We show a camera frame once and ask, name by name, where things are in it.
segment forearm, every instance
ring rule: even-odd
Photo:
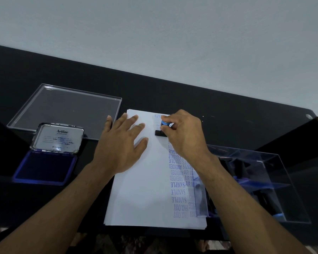
[[[215,156],[194,165],[236,253],[309,253],[221,166]]]
[[[113,175],[87,165],[49,203],[0,242],[0,253],[65,253],[89,207]]]

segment ink pad lid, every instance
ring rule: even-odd
[[[59,123],[41,123],[30,145],[32,150],[76,154],[84,129]]]

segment paper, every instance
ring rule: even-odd
[[[105,224],[205,229],[206,219],[196,217],[192,167],[176,154],[167,137],[155,136],[161,114],[128,110],[146,126],[135,144],[148,137],[140,160],[114,177]]]

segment person's right arm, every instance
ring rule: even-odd
[[[205,184],[236,253],[309,253],[210,153],[200,119],[179,110],[162,120],[174,123],[172,128],[161,126],[161,130]]]

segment person's left arm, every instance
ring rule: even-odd
[[[0,242],[0,253],[65,253],[89,207],[108,181],[130,168],[147,147],[134,140],[145,124],[124,113],[112,126],[107,117],[93,161],[62,192]]]

